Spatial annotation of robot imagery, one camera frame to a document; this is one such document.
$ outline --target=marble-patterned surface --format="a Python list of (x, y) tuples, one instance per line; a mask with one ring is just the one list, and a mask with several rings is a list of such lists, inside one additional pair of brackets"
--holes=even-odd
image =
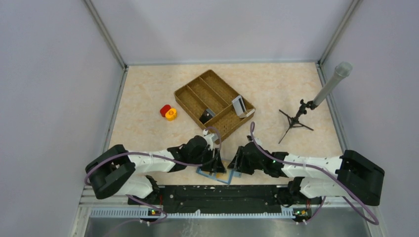
[[(312, 100), (321, 89), (314, 63), (207, 64), (132, 66), (119, 106), (110, 146), (123, 144), (132, 151), (157, 151), (186, 143), (202, 134), (201, 129), (176, 103), (174, 91), (208, 69), (212, 69), (256, 108), (251, 121), (256, 123), (255, 135), (263, 148), (286, 151), (296, 155), (327, 157), (341, 155), (335, 128), (326, 101), (316, 110), (308, 111), (300, 121), (314, 129), (290, 130), (285, 116), (278, 109), (294, 116), (299, 101)], [(170, 104), (178, 110), (174, 121), (161, 117), (159, 110)], [(223, 141), (222, 157), (232, 159), (237, 147), (247, 143), (248, 121)], [(160, 185), (221, 185), (196, 174), (188, 167), (176, 173), (151, 173)], [(272, 178), (262, 171), (233, 178), (232, 184), (285, 184), (286, 178)]]

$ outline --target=cable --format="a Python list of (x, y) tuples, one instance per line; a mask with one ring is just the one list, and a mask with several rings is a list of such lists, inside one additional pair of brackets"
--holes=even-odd
[(288, 204), (288, 205), (286, 205), (286, 206), (285, 206), (285, 205), (281, 202), (281, 199), (280, 199), (280, 197), (279, 197), (279, 194), (277, 194), (276, 201), (278, 202), (278, 204), (279, 204), (279, 205), (281, 205), (281, 206), (283, 206), (283, 207), (285, 207), (285, 208), (288, 208), (288, 207), (291, 207), (291, 206), (292, 206), (292, 204)]
[(283, 160), (280, 160), (280, 159), (277, 159), (277, 158), (275, 158), (275, 157), (273, 157), (273, 156), (271, 156), (270, 154), (268, 154), (268, 153), (266, 153), (258, 144), (257, 144), (257, 142), (256, 142), (256, 140), (255, 140), (255, 138), (254, 138), (254, 135), (253, 135), (253, 132), (254, 132), (254, 122), (251, 122), (251, 124), (250, 124), (250, 135), (251, 135), (251, 138), (252, 138), (252, 140), (253, 140), (253, 143), (254, 143), (254, 145), (256, 146), (256, 148), (260, 151), (260, 152), (262, 152), (262, 154), (264, 154), (265, 156), (267, 156), (268, 158), (270, 158), (270, 159), (273, 159), (273, 160), (275, 160), (275, 161), (277, 161), (277, 162), (279, 162), (279, 163), (282, 163), (282, 164), (288, 164), (288, 165), (295, 165), (295, 166), (306, 166), (306, 167), (309, 167), (309, 168), (313, 168), (313, 169), (316, 169), (316, 170), (319, 170), (319, 171), (321, 171), (321, 172), (323, 172), (324, 174), (326, 174), (327, 176), (329, 176), (333, 181), (335, 181), (337, 184), (339, 184), (339, 186), (341, 186), (348, 194), (349, 194), (349, 196), (351, 196), (351, 198), (353, 198), (355, 201), (357, 201), (360, 205), (361, 205), (361, 207), (364, 209), (364, 210), (366, 210), (366, 212), (372, 217), (372, 219), (373, 220), (371, 220), (371, 219), (369, 219), (369, 218), (367, 218), (365, 215), (363, 215), (352, 203), (350, 203), (349, 202), (349, 200), (347, 199), (347, 198), (345, 198), (345, 197), (343, 197), (347, 202), (348, 202), (348, 204), (362, 217), (362, 218), (364, 218), (366, 221), (368, 221), (368, 222), (370, 222), (371, 224), (373, 224), (373, 225), (378, 225), (379, 224), (379, 221), (378, 221), (378, 218), (374, 215), (374, 213), (353, 193), (353, 192), (351, 192), (343, 183), (341, 183), (337, 178), (335, 178), (333, 175), (331, 175), (329, 172), (327, 172), (327, 171), (325, 171), (324, 169), (322, 169), (322, 168), (320, 168), (320, 167), (318, 167), (318, 166), (315, 166), (315, 165), (311, 165), (311, 164), (301, 164), (301, 163), (295, 163), (295, 162), (289, 162), (289, 161), (283, 161)]
[(323, 204), (325, 204), (325, 200), (326, 197), (323, 198), (322, 203), (320, 204), (320, 206), (316, 209), (316, 211), (314, 212), (313, 215), (311, 215), (310, 219), (306, 220), (305, 223), (308, 224), (315, 216), (317, 216), (317, 214), (319, 214), (320, 209), (322, 209)]
[[(221, 141), (221, 134), (220, 134), (220, 132), (218, 131), (218, 129), (216, 129), (215, 127), (209, 126), (209, 127), (207, 127), (207, 128), (206, 128), (206, 130), (209, 130), (209, 129), (214, 130), (214, 131), (215, 131), (215, 133), (216, 133), (216, 134), (217, 134), (217, 136), (218, 136), (218, 140), (219, 140), (218, 156), (219, 156), (219, 153), (221, 152), (221, 143), (222, 143), (222, 141)], [(149, 153), (146, 153), (146, 152), (125, 152), (125, 153), (121, 153), (121, 154), (118, 154), (118, 155), (115, 155), (115, 156), (111, 156), (111, 157), (109, 157), (109, 158), (105, 159), (104, 161), (102, 161), (101, 163), (97, 164), (97, 166), (93, 167), (93, 169), (91, 169), (91, 170), (87, 173), (86, 177), (84, 178), (84, 184), (86, 184), (86, 185), (90, 185), (90, 183), (89, 183), (89, 181), (88, 181), (89, 177), (91, 176), (91, 174), (92, 174), (93, 172), (95, 172), (98, 168), (100, 168), (100, 167), (101, 167), (101, 166), (103, 166), (104, 164), (106, 164), (106, 163), (108, 163), (108, 162), (110, 162), (110, 161), (112, 161), (112, 160), (115, 160), (115, 159), (117, 159), (117, 158), (119, 158), (119, 157), (129, 156), (129, 155), (149, 156), (150, 154), (149, 154)], [(164, 157), (164, 156), (161, 156), (161, 155), (153, 155), (153, 157), (154, 157), (154, 158), (165, 159), (165, 160), (172, 161), (172, 162), (174, 162), (174, 163), (181, 164), (181, 165), (185, 165), (185, 166), (194, 166), (194, 167), (201, 167), (201, 166), (203, 166), (203, 165), (206, 165), (206, 164), (210, 163), (210, 162), (208, 161), (208, 162), (203, 163), (203, 164), (189, 164), (189, 163), (184, 163), (184, 162), (181, 162), (181, 161), (178, 161), (178, 160), (170, 159), (170, 158), (167, 158), (167, 157)], [(214, 157), (212, 158), (211, 162), (213, 162), (216, 158), (217, 158), (217, 156), (214, 156)]]
[[(222, 143), (222, 140), (221, 140), (221, 134), (220, 134), (220, 132), (218, 131), (218, 129), (216, 129), (215, 127), (212, 127), (212, 126), (209, 126), (209, 127), (207, 127), (206, 128), (206, 130), (209, 130), (209, 129), (212, 129), (212, 130), (214, 130), (215, 131), (215, 133), (217, 134), (217, 136), (218, 136), (218, 141), (219, 141), (219, 148), (218, 148), (218, 153), (210, 160), (210, 161), (207, 161), (207, 162), (205, 162), (205, 163), (203, 163), (203, 164), (189, 164), (189, 163), (184, 163), (184, 162), (181, 162), (181, 161), (177, 161), (177, 160), (173, 160), (173, 159), (170, 159), (170, 158), (167, 158), (167, 157), (164, 157), (164, 156), (160, 156), (160, 155), (153, 155), (153, 157), (154, 158), (160, 158), (160, 159), (165, 159), (165, 160), (168, 160), (168, 161), (172, 161), (172, 162), (174, 162), (174, 163), (177, 163), (177, 164), (181, 164), (181, 165), (185, 165), (185, 166), (195, 166), (195, 167), (200, 167), (200, 166), (203, 166), (203, 165), (206, 165), (206, 164), (209, 164), (209, 163), (211, 163), (211, 162), (213, 162), (215, 159), (217, 159), (218, 157), (220, 157), (220, 153), (221, 153), (221, 143)], [(91, 169), (87, 174), (86, 174), (86, 177), (84, 178), (84, 183), (86, 184), (86, 185), (90, 185), (90, 183), (89, 183), (89, 177), (91, 176), (91, 174), (93, 173), (93, 172), (95, 172), (98, 168), (100, 168), (101, 166), (103, 166), (104, 164), (106, 164), (106, 163), (108, 163), (108, 162), (110, 162), (110, 161), (112, 161), (112, 160), (115, 160), (115, 159), (117, 159), (117, 158), (119, 158), (119, 157), (123, 157), (123, 156), (128, 156), (128, 155), (140, 155), (140, 156), (149, 156), (150, 154), (149, 153), (144, 153), (144, 152), (125, 152), (125, 153), (121, 153), (121, 154), (118, 154), (118, 155), (115, 155), (115, 156), (111, 156), (111, 157), (109, 157), (109, 158), (107, 158), (107, 159), (105, 159), (104, 161), (102, 161), (101, 163), (99, 163), (99, 164), (97, 164), (93, 169)], [(126, 195), (129, 199), (131, 199), (131, 200), (133, 200), (133, 201), (135, 201), (135, 202), (137, 202), (137, 203), (139, 203), (139, 204), (141, 204), (141, 205), (145, 205), (145, 206), (147, 206), (147, 207), (150, 207), (150, 208), (152, 208), (152, 209), (155, 209), (155, 210), (158, 210), (160, 213), (162, 213), (163, 215), (164, 215), (164, 217), (163, 218), (161, 218), (161, 219), (158, 219), (158, 220), (156, 220), (156, 221), (154, 221), (154, 222), (147, 222), (147, 224), (148, 225), (152, 225), (152, 224), (157, 224), (157, 223), (160, 223), (160, 222), (162, 222), (163, 220), (165, 220), (167, 217), (168, 217), (168, 214), (165, 212), (165, 211), (163, 211), (162, 209), (160, 209), (160, 208), (158, 208), (158, 207), (156, 207), (156, 206), (154, 206), (154, 205), (151, 205), (151, 204), (148, 204), (148, 203), (146, 203), (146, 202), (143, 202), (143, 201), (141, 201), (141, 200), (138, 200), (138, 199), (136, 199), (136, 198), (134, 198), (132, 195)], [(105, 236), (107, 236), (107, 235), (109, 235), (111, 232), (113, 232), (114, 230), (116, 230), (117, 228), (119, 228), (119, 227), (121, 227), (121, 226), (123, 226), (123, 225), (125, 225), (125, 224), (128, 224), (128, 223), (130, 223), (130, 222), (140, 222), (140, 223), (142, 223), (143, 222), (143, 220), (141, 220), (141, 219), (131, 219), (131, 220), (127, 220), (127, 221), (124, 221), (124, 222), (122, 222), (122, 223), (120, 223), (119, 225), (117, 225), (117, 226), (115, 226), (114, 228), (112, 228), (110, 231), (108, 231), (103, 237), (105, 237)]]
[(158, 207), (156, 207), (156, 206), (154, 206), (154, 205), (151, 205), (151, 204), (148, 204), (148, 203), (143, 202), (143, 201), (141, 201), (141, 200), (138, 200), (138, 199), (134, 198), (132, 195), (127, 195), (127, 197), (128, 197), (129, 199), (131, 199), (131, 200), (133, 200), (133, 201), (135, 201), (135, 202), (139, 203), (139, 204), (145, 205), (145, 206), (147, 206), (147, 207), (149, 207), (149, 208), (152, 208), (152, 209), (154, 209), (154, 210), (159, 211), (161, 214), (163, 214), (163, 215), (164, 215), (164, 217), (163, 217), (163, 218), (161, 218), (161, 219), (158, 219), (158, 220), (156, 220), (156, 221), (154, 221), (154, 222), (143, 221), (143, 220), (141, 220), (141, 219), (130, 219), (130, 220), (124, 221), (124, 222), (120, 223), (119, 225), (115, 226), (115, 227), (114, 227), (114, 228), (112, 228), (110, 231), (108, 231), (108, 232), (107, 232), (107, 233), (106, 233), (103, 237), (108, 236), (110, 233), (112, 233), (113, 231), (115, 231), (115, 230), (116, 230), (116, 229), (118, 229), (119, 227), (121, 227), (121, 226), (123, 226), (123, 225), (125, 225), (125, 224), (128, 224), (128, 223), (130, 223), (130, 222), (139, 222), (139, 223), (143, 223), (143, 222), (145, 222), (145, 223), (147, 223), (148, 225), (153, 225), (153, 224), (157, 224), (157, 223), (162, 222), (163, 220), (165, 220), (165, 219), (168, 217), (168, 214), (167, 214), (165, 211), (163, 211), (162, 209), (160, 209), (160, 208), (158, 208)]

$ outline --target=cylindrical tube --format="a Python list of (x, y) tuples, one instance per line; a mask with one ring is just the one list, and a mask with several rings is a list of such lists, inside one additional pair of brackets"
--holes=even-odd
[(335, 67), (333, 76), (328, 80), (325, 86), (317, 94), (313, 100), (313, 104), (319, 106), (321, 102), (326, 98), (327, 95), (335, 88), (335, 86), (345, 77), (349, 76), (352, 71), (352, 65), (348, 62), (341, 62)]

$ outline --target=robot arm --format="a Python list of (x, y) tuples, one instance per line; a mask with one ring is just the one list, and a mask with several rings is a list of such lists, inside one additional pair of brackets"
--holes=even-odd
[(239, 147), (229, 165), (236, 171), (253, 174), (255, 169), (263, 170), (272, 177), (294, 178), (283, 188), (280, 202), (287, 205), (304, 203), (307, 198), (324, 196), (348, 196), (348, 193), (323, 172), (306, 167), (314, 165), (332, 174), (364, 204), (377, 206), (380, 202), (384, 170), (355, 151), (347, 150), (342, 156), (329, 158), (302, 157), (286, 152), (268, 154), (276, 159), (305, 164), (304, 166), (282, 164), (260, 152), (248, 137), (249, 143)]
[[(87, 165), (85, 170), (89, 173), (95, 169), (89, 180), (98, 199), (112, 195), (133, 195), (140, 199), (154, 199), (159, 191), (156, 181), (151, 176), (141, 176), (141, 174), (152, 171), (180, 171), (186, 168), (182, 163), (197, 166), (207, 163), (201, 166), (201, 169), (211, 172), (213, 169), (211, 164), (216, 162), (219, 155), (214, 144), (217, 139), (216, 134), (208, 134), (208, 131), (204, 130), (204, 136), (195, 136), (179, 147), (147, 153), (130, 152), (123, 145), (115, 145)], [(122, 156), (98, 166), (116, 155)]]

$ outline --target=white wall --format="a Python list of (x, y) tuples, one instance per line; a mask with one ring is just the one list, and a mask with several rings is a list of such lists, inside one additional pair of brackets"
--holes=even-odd
[(69, 235), (122, 70), (81, 0), (0, 3), (0, 236)]
[(363, 1), (326, 63), (354, 69), (334, 91), (351, 148), (385, 170), (390, 236), (417, 236), (419, 1)]
[(128, 64), (315, 61), (351, 0), (93, 0)]

